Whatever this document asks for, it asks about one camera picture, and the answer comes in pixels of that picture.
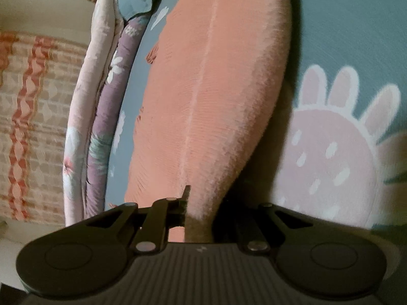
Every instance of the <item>beige curtain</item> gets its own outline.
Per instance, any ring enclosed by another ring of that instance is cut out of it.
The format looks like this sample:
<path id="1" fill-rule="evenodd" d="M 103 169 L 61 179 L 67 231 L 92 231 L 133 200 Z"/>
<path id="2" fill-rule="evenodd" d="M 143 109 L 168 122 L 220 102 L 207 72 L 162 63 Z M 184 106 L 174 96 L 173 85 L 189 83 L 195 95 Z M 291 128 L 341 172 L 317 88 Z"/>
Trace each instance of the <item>beige curtain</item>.
<path id="1" fill-rule="evenodd" d="M 62 159 L 86 47 L 0 32 L 0 216 L 64 225 Z"/>

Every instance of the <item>beige wall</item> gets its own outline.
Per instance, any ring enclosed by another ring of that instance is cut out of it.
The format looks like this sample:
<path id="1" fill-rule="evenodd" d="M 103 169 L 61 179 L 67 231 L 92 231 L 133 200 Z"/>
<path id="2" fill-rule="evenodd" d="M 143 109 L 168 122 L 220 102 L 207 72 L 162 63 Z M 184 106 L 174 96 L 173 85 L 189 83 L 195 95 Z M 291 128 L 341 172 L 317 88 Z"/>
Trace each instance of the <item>beige wall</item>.
<path id="1" fill-rule="evenodd" d="M 0 28 L 88 44 L 93 8 L 87 0 L 0 0 Z"/>

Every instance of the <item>orange cloth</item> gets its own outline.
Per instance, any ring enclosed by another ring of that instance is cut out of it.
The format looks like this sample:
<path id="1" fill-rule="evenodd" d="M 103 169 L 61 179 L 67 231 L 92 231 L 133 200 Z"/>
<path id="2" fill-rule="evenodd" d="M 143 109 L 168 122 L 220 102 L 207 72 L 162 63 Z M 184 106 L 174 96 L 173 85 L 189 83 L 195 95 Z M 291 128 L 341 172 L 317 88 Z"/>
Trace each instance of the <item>orange cloth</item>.
<path id="1" fill-rule="evenodd" d="M 289 0 L 179 0 L 134 129 L 126 201 L 191 185 L 185 240 L 211 241 L 229 187 L 273 111 L 290 44 Z"/>

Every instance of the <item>pink towel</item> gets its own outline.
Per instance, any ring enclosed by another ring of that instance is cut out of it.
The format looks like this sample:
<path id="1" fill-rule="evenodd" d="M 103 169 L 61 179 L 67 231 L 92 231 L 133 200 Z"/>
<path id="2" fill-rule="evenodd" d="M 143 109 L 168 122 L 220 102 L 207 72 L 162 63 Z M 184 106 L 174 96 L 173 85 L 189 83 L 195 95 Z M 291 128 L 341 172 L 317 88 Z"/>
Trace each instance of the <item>pink towel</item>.
<path id="1" fill-rule="evenodd" d="M 126 201 L 191 185 L 185 240 L 211 241 L 222 198 L 273 111 L 290 43 L 289 0 L 179 0 L 136 120 Z"/>

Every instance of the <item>wall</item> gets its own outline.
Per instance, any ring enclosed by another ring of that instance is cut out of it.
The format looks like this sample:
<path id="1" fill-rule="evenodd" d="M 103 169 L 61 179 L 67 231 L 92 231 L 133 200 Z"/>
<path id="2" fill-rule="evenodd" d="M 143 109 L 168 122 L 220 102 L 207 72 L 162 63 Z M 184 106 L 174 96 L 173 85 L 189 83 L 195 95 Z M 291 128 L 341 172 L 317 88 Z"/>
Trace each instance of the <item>wall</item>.
<path id="1" fill-rule="evenodd" d="M 88 44 L 93 8 L 88 0 L 0 0 L 0 26 Z"/>
<path id="2" fill-rule="evenodd" d="M 87 0 L 0 0 L 0 29 L 30 32 L 88 44 L 94 4 Z M 22 288 L 16 272 L 18 252 L 55 227 L 6 219 L 0 228 L 0 283 Z"/>

